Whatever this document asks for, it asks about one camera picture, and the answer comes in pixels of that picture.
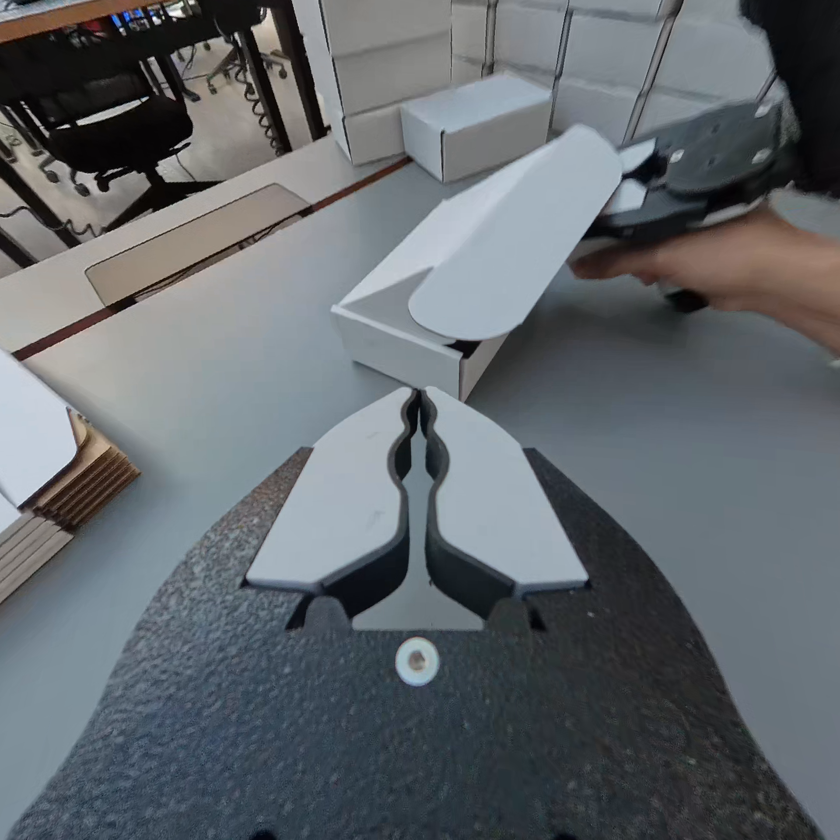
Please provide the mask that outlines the person's black clothing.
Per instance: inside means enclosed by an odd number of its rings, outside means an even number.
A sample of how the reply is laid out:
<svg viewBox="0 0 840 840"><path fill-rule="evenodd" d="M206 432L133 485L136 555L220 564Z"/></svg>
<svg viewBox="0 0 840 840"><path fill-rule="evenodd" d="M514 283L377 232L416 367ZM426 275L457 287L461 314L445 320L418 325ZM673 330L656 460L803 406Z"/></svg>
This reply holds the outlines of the person's black clothing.
<svg viewBox="0 0 840 840"><path fill-rule="evenodd" d="M786 130L800 163L798 188L839 196L839 2L741 1L766 35L787 90Z"/></svg>

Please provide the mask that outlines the person's right hand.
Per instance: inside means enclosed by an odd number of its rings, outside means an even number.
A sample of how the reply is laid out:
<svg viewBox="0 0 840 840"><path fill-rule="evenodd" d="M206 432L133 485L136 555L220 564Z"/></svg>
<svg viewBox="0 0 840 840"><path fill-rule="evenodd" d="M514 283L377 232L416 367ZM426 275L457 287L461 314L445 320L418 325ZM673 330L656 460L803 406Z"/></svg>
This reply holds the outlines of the person's right hand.
<svg viewBox="0 0 840 840"><path fill-rule="evenodd" d="M768 206L652 245L616 245L570 265L583 280L624 275L694 291L726 312L753 312L839 355L839 244Z"/></svg>

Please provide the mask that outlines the stack of flat cardboard sheets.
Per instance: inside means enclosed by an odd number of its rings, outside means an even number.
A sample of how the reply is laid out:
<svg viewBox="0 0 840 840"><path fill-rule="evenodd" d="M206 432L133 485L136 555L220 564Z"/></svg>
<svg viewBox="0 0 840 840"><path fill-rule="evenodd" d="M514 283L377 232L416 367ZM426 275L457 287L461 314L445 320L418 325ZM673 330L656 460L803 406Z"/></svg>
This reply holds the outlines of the stack of flat cardboard sheets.
<svg viewBox="0 0 840 840"><path fill-rule="evenodd" d="M140 477L101 431L1 352L1 601Z"/></svg>

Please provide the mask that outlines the small closed white box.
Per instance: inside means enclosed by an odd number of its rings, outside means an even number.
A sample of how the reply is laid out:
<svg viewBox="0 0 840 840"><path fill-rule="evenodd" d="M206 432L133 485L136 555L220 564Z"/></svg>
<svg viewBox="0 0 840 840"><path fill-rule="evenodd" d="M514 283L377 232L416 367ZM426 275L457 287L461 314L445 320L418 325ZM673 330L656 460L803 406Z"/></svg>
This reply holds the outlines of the small closed white box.
<svg viewBox="0 0 840 840"><path fill-rule="evenodd" d="M405 151L441 183L496 169L546 143L553 93L492 75L401 105Z"/></svg>

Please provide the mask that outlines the stack of white boxes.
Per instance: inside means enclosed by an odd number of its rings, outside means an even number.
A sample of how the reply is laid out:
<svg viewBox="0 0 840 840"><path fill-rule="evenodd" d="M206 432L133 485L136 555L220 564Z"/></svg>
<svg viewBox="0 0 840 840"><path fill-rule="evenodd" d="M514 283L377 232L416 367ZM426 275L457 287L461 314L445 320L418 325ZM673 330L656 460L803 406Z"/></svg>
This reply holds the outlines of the stack of white boxes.
<svg viewBox="0 0 840 840"><path fill-rule="evenodd" d="M292 7L333 137L354 165L404 151L400 105L494 73L552 97L550 133L620 145L785 94L740 2L303 1Z"/></svg>

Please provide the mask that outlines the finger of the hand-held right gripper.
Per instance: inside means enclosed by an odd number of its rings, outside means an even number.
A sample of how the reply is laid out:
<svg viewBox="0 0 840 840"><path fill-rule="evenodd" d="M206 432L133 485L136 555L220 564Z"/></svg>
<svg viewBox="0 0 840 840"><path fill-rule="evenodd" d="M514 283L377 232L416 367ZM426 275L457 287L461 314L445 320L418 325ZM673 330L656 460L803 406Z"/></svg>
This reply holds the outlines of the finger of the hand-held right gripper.
<svg viewBox="0 0 840 840"><path fill-rule="evenodd" d="M603 207L599 217L610 217L638 210L644 205L648 187L634 179L623 179L609 202Z"/></svg>
<svg viewBox="0 0 840 840"><path fill-rule="evenodd" d="M657 140L642 140L617 151L622 177L657 177Z"/></svg>

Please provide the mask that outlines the black office chair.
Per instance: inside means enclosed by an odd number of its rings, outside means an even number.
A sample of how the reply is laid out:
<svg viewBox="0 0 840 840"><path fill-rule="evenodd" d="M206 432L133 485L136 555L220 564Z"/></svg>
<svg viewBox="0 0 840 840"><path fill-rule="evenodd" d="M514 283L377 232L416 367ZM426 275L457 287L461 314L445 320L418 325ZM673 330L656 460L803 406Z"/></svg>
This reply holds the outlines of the black office chair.
<svg viewBox="0 0 840 840"><path fill-rule="evenodd" d="M244 36L242 33L234 33L233 23L244 16L245 9L248 7L256 12L258 25L262 25L268 17L271 17L272 22L278 27L278 13L273 10L270 11L267 5L260 5L257 2L200 1L196 2L196 5L201 9L203 15L213 16L213 26L217 33L216 37L222 39L228 47L225 57L212 70L208 71L204 77L207 92L212 96L217 95L218 87L216 79L218 78L222 78L227 83L235 82L240 87L245 101L256 111L262 99L254 83L254 77L249 64L249 56L252 54L258 55L264 72L269 74L275 70L278 78L282 81L288 79L291 58L285 51L286 45L280 32L277 33L278 48L265 51L258 49L258 45L255 42L254 49L248 50L244 47Z"/></svg>
<svg viewBox="0 0 840 840"><path fill-rule="evenodd" d="M163 177L161 163L193 137L183 95L167 95L145 59L119 57L107 41L55 31L2 44L2 104L47 155L72 175L90 175L101 193L127 175L147 181L103 232L220 183Z"/></svg>

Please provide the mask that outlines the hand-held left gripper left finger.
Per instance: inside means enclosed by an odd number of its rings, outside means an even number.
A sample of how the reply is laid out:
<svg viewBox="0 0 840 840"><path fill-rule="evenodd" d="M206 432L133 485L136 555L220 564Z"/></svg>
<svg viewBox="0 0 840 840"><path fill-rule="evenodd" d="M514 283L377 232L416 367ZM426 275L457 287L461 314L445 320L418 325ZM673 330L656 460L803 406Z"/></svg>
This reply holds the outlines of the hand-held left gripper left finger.
<svg viewBox="0 0 840 840"><path fill-rule="evenodd" d="M308 459L248 568L249 586L338 600L348 617L406 578L419 391L400 387L345 418Z"/></svg>

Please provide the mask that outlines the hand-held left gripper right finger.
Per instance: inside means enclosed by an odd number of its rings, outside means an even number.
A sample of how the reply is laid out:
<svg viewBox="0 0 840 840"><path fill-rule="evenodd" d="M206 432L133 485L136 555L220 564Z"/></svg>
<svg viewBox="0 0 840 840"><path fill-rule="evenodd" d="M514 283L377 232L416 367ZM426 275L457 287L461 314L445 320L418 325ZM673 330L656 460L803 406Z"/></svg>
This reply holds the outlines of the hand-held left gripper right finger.
<svg viewBox="0 0 840 840"><path fill-rule="evenodd" d="M500 601L585 587L589 575L524 449L436 387L422 392L431 582L480 618Z"/></svg>

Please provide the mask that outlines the white cardboard box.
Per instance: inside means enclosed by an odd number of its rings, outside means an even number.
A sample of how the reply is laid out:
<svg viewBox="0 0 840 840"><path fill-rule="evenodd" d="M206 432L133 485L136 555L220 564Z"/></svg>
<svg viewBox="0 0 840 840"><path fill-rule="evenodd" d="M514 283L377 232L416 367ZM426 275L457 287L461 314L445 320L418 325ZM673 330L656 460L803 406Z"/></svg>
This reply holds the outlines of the white cardboard box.
<svg viewBox="0 0 840 840"><path fill-rule="evenodd" d="M350 359L464 402L623 179L583 125L451 196L332 315Z"/></svg>

